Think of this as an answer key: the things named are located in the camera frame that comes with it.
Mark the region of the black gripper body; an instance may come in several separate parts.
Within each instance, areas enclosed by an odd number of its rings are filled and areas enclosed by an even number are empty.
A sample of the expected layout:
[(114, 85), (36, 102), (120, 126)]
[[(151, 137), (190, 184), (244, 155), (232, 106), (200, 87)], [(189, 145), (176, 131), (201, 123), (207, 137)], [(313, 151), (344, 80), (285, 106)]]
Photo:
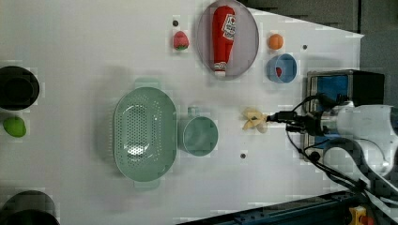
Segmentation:
[(321, 112), (307, 112), (305, 115), (298, 116), (300, 133), (311, 136), (323, 136), (321, 128)]

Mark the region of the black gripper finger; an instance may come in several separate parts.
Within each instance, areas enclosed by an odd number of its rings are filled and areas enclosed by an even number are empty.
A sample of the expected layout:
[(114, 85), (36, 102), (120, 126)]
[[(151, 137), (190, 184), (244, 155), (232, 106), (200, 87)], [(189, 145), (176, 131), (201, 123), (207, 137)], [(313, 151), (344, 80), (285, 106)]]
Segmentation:
[(267, 116), (268, 122), (290, 123), (296, 120), (298, 114), (292, 111), (280, 111)]
[(301, 132), (301, 127), (300, 126), (296, 126), (296, 125), (286, 125), (285, 130), (287, 132), (296, 132), (296, 133), (300, 133)]

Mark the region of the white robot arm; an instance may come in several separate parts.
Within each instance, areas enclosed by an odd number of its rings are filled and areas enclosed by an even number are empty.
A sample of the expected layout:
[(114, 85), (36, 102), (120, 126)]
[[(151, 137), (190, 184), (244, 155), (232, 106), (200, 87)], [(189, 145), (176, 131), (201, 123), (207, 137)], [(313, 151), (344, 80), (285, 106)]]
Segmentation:
[(356, 106), (348, 101), (331, 103), (316, 112), (299, 115), (280, 111), (267, 117), (269, 122), (284, 123), (285, 130), (319, 138), (320, 159), (305, 148), (298, 152), (334, 182), (352, 190), (367, 191), (396, 204), (397, 109), (389, 105)]

